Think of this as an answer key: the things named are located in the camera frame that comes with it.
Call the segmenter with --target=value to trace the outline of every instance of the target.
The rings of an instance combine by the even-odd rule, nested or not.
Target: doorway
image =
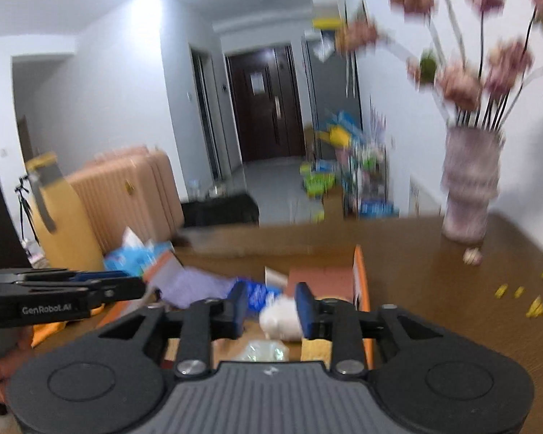
[[[197,105],[201,117],[201,127],[205,136],[205,144],[207,149],[207,157],[211,168],[211,176],[214,181],[219,181],[223,178],[222,163],[219,160],[218,143],[226,146],[225,138],[217,140],[217,131],[214,126],[214,114],[218,112],[212,111],[210,106],[210,91],[213,96],[212,84],[209,83],[209,75],[213,74],[211,65],[211,57],[202,52],[191,49],[191,58],[193,60],[193,76],[195,80],[195,88],[197,89]]]
[[[291,46],[267,47],[226,60],[243,161],[304,156]]]

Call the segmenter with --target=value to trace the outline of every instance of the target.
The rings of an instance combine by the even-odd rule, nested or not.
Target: plastic bag
[[[303,338],[296,301],[284,295],[262,310],[259,326],[270,339],[299,341]]]
[[[281,341],[254,340],[247,343],[236,361],[244,362],[288,362],[290,350]]]
[[[141,277],[159,256],[172,249],[173,245],[169,242],[155,244],[149,241],[145,246],[139,237],[127,228],[123,234],[123,246],[106,255],[105,269]]]

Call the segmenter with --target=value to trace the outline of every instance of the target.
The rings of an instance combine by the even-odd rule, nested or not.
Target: brown door
[[[227,58],[243,161],[305,155],[292,49]]]

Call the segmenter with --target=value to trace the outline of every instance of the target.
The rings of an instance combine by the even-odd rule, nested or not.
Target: pink vase
[[[488,208],[498,196],[500,136],[468,127],[450,127],[442,186],[448,191],[443,233],[461,243],[481,241],[487,232]]]

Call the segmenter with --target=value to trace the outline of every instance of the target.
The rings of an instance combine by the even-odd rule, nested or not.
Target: human hand
[[[16,347],[0,358],[0,403],[3,404],[6,404],[6,384],[9,378],[33,356],[32,326],[19,328],[18,331]]]

